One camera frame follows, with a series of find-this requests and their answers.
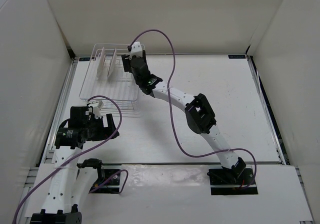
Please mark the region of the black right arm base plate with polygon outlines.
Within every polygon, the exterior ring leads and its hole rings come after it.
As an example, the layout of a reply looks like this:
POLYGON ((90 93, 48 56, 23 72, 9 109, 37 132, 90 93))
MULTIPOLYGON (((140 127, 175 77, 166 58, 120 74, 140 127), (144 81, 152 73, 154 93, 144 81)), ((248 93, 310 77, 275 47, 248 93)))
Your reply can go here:
POLYGON ((211 195, 258 195, 256 181, 252 184, 253 169, 246 168, 238 179, 233 178, 224 169, 209 169, 211 195))

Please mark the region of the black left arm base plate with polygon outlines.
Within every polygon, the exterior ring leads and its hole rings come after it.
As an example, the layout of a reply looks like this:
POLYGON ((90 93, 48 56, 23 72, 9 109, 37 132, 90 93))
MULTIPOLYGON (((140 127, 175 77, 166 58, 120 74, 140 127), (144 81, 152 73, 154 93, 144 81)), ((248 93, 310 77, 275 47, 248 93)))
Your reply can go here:
POLYGON ((104 169, 104 176, 105 178, 103 180, 97 180, 93 186, 90 188, 90 192, 89 193, 96 193, 96 194, 118 194, 119 193, 119 185, 120 185, 120 174, 121 173, 117 173, 119 172, 119 169, 104 169), (98 190, 93 191, 96 187, 98 187, 100 184, 102 184, 105 180, 107 180, 108 178, 111 179, 105 183, 101 188, 99 188, 98 190))

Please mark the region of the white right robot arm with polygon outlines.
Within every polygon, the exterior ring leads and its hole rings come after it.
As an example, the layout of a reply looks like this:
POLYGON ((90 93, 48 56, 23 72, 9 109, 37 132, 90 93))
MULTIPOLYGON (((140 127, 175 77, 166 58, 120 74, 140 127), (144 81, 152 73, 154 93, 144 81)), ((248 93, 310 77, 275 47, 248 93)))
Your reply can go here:
POLYGON ((152 74, 146 61, 144 50, 128 47, 128 54, 122 55, 125 72, 133 75, 135 83, 142 92, 156 99, 171 103, 185 113, 188 127, 199 134, 216 152, 224 176, 228 183, 235 184, 242 179, 246 164, 241 157, 231 150, 230 145, 217 127, 216 115, 204 94, 190 95, 176 88, 169 88, 167 84, 152 74))

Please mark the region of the white plate far left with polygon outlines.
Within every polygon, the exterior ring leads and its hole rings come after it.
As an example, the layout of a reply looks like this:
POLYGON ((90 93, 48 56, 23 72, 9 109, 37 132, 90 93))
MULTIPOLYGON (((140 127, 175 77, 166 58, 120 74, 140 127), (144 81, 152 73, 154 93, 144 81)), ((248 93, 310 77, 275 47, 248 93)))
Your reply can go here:
POLYGON ((100 58, 99 58, 98 67, 97 67, 97 73, 96 73, 97 78, 100 78, 102 75, 104 64, 105 64, 105 56, 106 56, 106 50, 105 50, 105 47, 103 47, 100 53, 100 58))

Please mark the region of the white plate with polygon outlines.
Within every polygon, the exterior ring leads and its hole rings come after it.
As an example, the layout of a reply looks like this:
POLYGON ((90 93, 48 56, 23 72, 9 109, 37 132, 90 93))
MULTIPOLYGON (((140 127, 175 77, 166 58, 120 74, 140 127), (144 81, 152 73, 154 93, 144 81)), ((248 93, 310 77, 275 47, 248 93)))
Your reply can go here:
POLYGON ((117 49, 114 49, 114 52, 112 54, 112 57, 109 62, 109 68, 108 68, 108 73, 107 73, 107 79, 109 79, 113 73, 114 67, 116 65, 116 59, 117 59, 117 49))
POLYGON ((105 64, 105 56, 106 56, 106 50, 105 50, 105 47, 103 47, 100 53, 100 58, 99 58, 98 67, 97 67, 97 73, 96 73, 97 78, 100 78, 102 75, 104 64, 105 64))

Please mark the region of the white plate middle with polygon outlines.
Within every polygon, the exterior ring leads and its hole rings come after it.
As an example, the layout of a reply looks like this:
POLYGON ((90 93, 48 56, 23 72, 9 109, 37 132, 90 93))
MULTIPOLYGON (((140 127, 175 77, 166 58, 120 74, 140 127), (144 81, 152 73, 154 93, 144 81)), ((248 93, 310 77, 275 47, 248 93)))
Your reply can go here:
POLYGON ((109 68, 108 68, 108 73, 107 73, 107 79, 109 79, 113 73, 114 67, 116 65, 116 59, 117 59, 117 49, 114 49, 114 52, 112 54, 112 57, 109 62, 109 68))

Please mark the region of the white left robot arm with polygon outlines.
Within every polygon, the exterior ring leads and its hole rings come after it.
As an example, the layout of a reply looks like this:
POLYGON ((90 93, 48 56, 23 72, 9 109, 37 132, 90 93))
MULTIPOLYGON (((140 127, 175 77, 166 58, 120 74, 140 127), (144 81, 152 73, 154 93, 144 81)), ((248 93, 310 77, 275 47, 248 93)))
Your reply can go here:
POLYGON ((69 118, 59 126, 54 143, 54 174, 49 178, 41 210, 32 215, 31 223, 81 223, 80 204, 93 183, 99 184, 105 177, 101 160, 78 162, 83 146, 87 141, 118 136, 112 115, 101 115, 102 106, 101 101, 72 106, 69 118))

